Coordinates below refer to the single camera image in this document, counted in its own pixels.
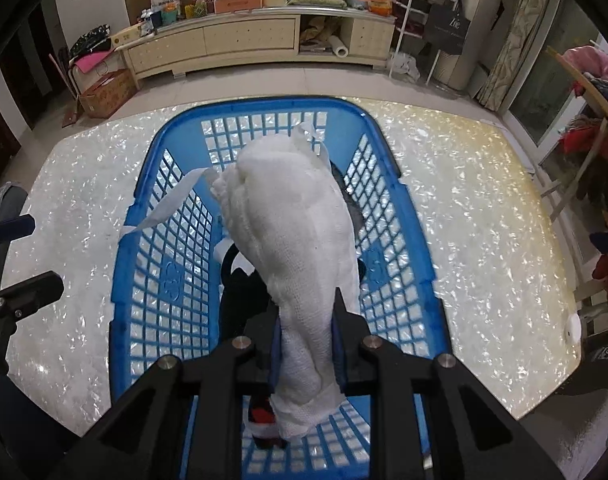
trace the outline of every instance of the white roll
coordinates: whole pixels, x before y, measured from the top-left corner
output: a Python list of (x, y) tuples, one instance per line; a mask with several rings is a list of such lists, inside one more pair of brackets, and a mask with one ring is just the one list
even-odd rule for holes
[(348, 49), (346, 45), (344, 45), (341, 40), (337, 36), (331, 36), (328, 38), (328, 43), (331, 45), (333, 49), (333, 53), (337, 57), (346, 57), (348, 56)]

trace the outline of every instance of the patterned curtain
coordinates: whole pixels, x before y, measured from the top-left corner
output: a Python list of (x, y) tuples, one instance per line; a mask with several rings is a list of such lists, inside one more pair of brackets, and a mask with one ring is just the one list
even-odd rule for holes
[(486, 84), (478, 93), (479, 103), (497, 111), (506, 92), (515, 79), (524, 55), (530, 45), (529, 38), (546, 9), (548, 0), (518, 0), (511, 28)]

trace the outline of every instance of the metal screw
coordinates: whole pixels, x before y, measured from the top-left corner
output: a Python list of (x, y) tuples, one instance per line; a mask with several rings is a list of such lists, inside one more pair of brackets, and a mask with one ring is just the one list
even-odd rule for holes
[(457, 360), (455, 359), (455, 356), (451, 354), (439, 354), (437, 356), (437, 362), (439, 363), (439, 366), (443, 368), (452, 368), (455, 366), (455, 363), (457, 363)]
[(238, 350), (244, 350), (251, 345), (251, 338), (246, 337), (245, 335), (238, 335), (235, 339), (233, 339), (233, 346)]
[(164, 355), (161, 356), (158, 360), (157, 360), (157, 366), (159, 366), (162, 370), (170, 370), (171, 368), (175, 368), (175, 365), (179, 362), (180, 360), (177, 359), (177, 357), (175, 357), (174, 355)]
[(383, 343), (382, 338), (378, 335), (367, 335), (362, 342), (366, 348), (371, 350), (377, 350)]

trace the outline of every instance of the laundry basket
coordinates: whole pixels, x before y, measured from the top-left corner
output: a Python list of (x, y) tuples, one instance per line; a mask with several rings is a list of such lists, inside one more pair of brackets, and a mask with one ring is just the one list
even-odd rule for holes
[[(248, 99), (177, 115), (151, 143), (124, 224), (139, 224), (188, 171), (210, 166), (222, 171), (251, 139), (290, 135), (292, 127), (304, 121), (317, 132), (309, 139), (311, 148), (318, 153), (318, 139), (323, 139), (365, 219), (356, 251), (367, 266), (359, 300), (370, 331), (409, 354), (433, 357), (449, 350), (445, 318), (433, 293), (431, 257), (408, 191), (398, 181), (399, 170), (377, 123), (349, 102), (321, 97)], [(161, 355), (191, 359), (208, 355), (216, 346), (220, 267), (213, 248), (222, 237), (219, 207), (202, 179), (166, 223), (122, 239), (112, 290), (114, 398)], [(352, 397), (285, 450), (256, 449), (244, 430), (244, 476), (364, 478), (369, 410), (367, 397)], [(418, 416), (426, 450), (420, 410)]]

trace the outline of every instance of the metal rack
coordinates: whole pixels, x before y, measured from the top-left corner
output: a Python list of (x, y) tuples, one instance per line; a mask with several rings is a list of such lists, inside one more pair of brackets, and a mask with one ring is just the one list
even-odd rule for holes
[[(447, 2), (453, 2), (453, 10), (456, 10), (460, 0), (444, 0), (444, 2), (445, 2), (445, 4)], [(404, 14), (404, 20), (402, 22), (402, 26), (401, 27), (398, 27), (397, 25), (395, 26), (395, 30), (399, 32), (399, 37), (397, 39), (397, 46), (395, 48), (395, 53), (393, 54), (393, 59), (395, 59), (395, 57), (397, 57), (397, 54), (399, 53), (399, 48), (402, 45), (402, 38), (404, 38), (404, 36), (410, 36), (412, 38), (418, 38), (420, 40), (423, 39), (423, 36), (421, 34), (416, 34), (414, 32), (409, 32), (406, 30), (406, 23), (408, 22), (409, 14), (412, 12), (414, 14), (421, 14), (423, 16), (428, 16), (428, 13), (424, 12), (423, 10), (414, 9), (413, 0), (408, 0), (407, 4), (403, 4), (402, 2), (398, 2), (397, 0), (393, 0), (393, 4), (396, 6), (402, 7), (403, 9), (406, 9), (406, 12)], [(426, 78), (427, 85), (428, 85), (429, 81), (431, 80), (431, 77), (433, 76), (433, 72), (435, 72), (435, 67), (437, 66), (437, 60), (439, 59), (439, 54), (441, 54), (441, 50), (438, 50), (437, 54), (435, 55), (433, 65), (431, 66), (431, 71), (429, 72), (429, 75)], [(391, 63), (390, 70), (388, 71), (388, 77), (392, 77), (392, 75), (393, 75), (393, 64)]]

